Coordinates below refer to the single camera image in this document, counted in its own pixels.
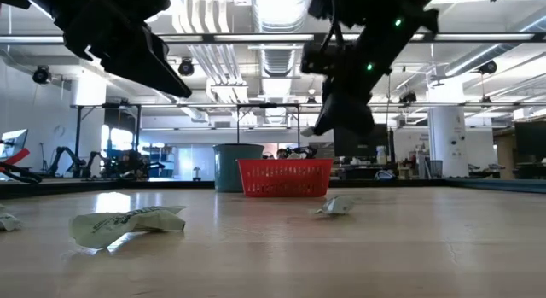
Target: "cable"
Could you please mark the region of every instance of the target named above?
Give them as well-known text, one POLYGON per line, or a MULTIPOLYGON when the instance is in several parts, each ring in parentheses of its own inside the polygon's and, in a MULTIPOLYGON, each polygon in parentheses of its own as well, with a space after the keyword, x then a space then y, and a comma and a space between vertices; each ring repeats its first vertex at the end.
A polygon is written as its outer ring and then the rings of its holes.
POLYGON ((481 96, 485 98, 484 74, 481 74, 481 96))
POLYGON ((32 108, 36 104, 36 95, 38 94, 38 84, 36 84, 36 89, 34 89, 34 97, 32 98, 32 108))
POLYGON ((332 39, 332 36, 335 34, 335 42, 338 45, 339 50, 343 50, 344 47, 344 40, 343 40, 343 33, 341 32, 340 23, 338 22, 338 16, 335 13, 335 0, 330 0, 332 4, 332 21, 330 25, 330 30, 328 31, 328 35, 322 41, 321 45, 321 52, 324 52, 326 48, 328 47, 328 43, 332 39))
POLYGON ((389 105, 391 104, 391 75, 389 74, 389 83, 387 85, 388 91, 386 92, 386 119, 385 125, 389 126, 389 105))
POLYGON ((29 68, 29 67, 27 67, 27 66, 24 66, 24 65, 20 64, 19 62, 17 62, 17 61, 14 59, 14 57, 11 56, 11 55, 9 54, 8 51, 6 51, 6 50, 4 50, 4 49, 1 49, 1 51, 3 51, 3 53, 6 54, 6 56, 9 58, 9 60, 10 60, 12 63, 14 63, 15 65, 18 65, 18 66, 20 66, 20 67, 23 67, 25 70, 27 70, 27 71, 29 71, 29 72, 31 72, 31 73, 34 73, 34 71, 33 71, 31 68, 29 68))
POLYGON ((4 168, 4 171, 2 171, 3 175, 7 176, 8 178, 20 181, 22 183, 39 184, 42 182, 42 178, 40 178, 38 175, 31 173, 25 169, 21 169, 18 166, 10 165, 0 161, 0 167, 4 168), (16 176, 10 171, 18 172, 20 173, 20 176, 16 176))
POLYGON ((51 157, 49 158, 49 166, 51 167, 51 163, 53 162, 53 154, 57 151, 57 148, 54 148, 53 151, 51 151, 51 157))

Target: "crumpled wrapper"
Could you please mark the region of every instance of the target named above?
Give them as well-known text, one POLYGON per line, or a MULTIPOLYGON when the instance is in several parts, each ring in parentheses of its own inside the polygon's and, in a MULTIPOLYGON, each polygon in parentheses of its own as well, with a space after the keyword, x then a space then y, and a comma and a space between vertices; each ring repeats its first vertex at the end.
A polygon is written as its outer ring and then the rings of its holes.
POLYGON ((183 231, 186 222, 177 216, 186 207, 146 207, 127 213, 90 213, 70 220, 70 236, 80 246, 108 247, 125 233, 183 231))
POLYGON ((20 228, 21 222, 13 215, 6 213, 6 207, 0 204, 0 231, 15 231, 20 228))
POLYGON ((315 213, 323 213, 330 216, 344 215, 348 214, 354 205, 355 202, 349 196, 336 196, 326 201, 322 205, 322 208, 315 213))

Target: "red object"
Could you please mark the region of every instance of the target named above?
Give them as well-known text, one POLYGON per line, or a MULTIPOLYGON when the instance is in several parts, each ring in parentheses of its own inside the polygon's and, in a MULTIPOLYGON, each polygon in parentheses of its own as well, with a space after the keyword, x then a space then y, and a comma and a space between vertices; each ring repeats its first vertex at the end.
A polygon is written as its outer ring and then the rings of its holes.
POLYGON ((22 161, 25 157, 27 157, 31 152, 28 149, 22 149, 19 151, 19 153, 9 157, 7 160, 3 161, 4 163, 7 163, 8 165, 14 165, 19 161, 22 161))
POLYGON ((332 159, 238 160, 245 196, 324 196, 332 159))

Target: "computer monitor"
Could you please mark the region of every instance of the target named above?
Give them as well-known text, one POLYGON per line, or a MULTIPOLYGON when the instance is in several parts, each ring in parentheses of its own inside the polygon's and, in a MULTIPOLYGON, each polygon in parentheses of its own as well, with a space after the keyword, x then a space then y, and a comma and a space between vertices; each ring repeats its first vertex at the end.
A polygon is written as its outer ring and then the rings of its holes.
POLYGON ((546 121, 514 124, 515 142, 520 155, 546 156, 546 121))
POLYGON ((385 124, 376 124, 366 137, 360 137, 345 128, 334 129, 334 154, 341 156, 376 156, 378 146, 388 145, 385 124))
POLYGON ((28 130, 9 131, 2 134, 0 143, 0 159, 9 158, 25 148, 28 130))

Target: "security camera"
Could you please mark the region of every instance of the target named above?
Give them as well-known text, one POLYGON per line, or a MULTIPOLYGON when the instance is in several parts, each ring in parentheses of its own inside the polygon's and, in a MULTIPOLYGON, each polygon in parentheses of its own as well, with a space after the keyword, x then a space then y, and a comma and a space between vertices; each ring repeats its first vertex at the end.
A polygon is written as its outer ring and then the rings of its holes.
MULTIPOLYGON (((493 101, 491 100, 490 96, 482 96, 482 98, 479 100, 479 102, 481 102, 481 103, 492 103, 493 101)), ((483 109, 489 108, 489 107, 490 106, 482 106, 483 109)))
POLYGON ((417 95, 414 91, 407 91, 400 96, 398 103, 412 103, 417 102, 417 95))
POLYGON ((480 74, 493 74, 494 72, 497 71, 497 64, 491 60, 489 62, 487 62, 486 64, 484 64, 483 66, 481 67, 478 67, 478 73, 480 74))
POLYGON ((191 76, 194 73, 194 65, 191 63, 191 58, 183 58, 182 63, 178 67, 178 72, 182 76, 191 76))
POLYGON ((52 80, 48 66, 39 66, 32 76, 32 81, 39 85, 46 85, 52 80))

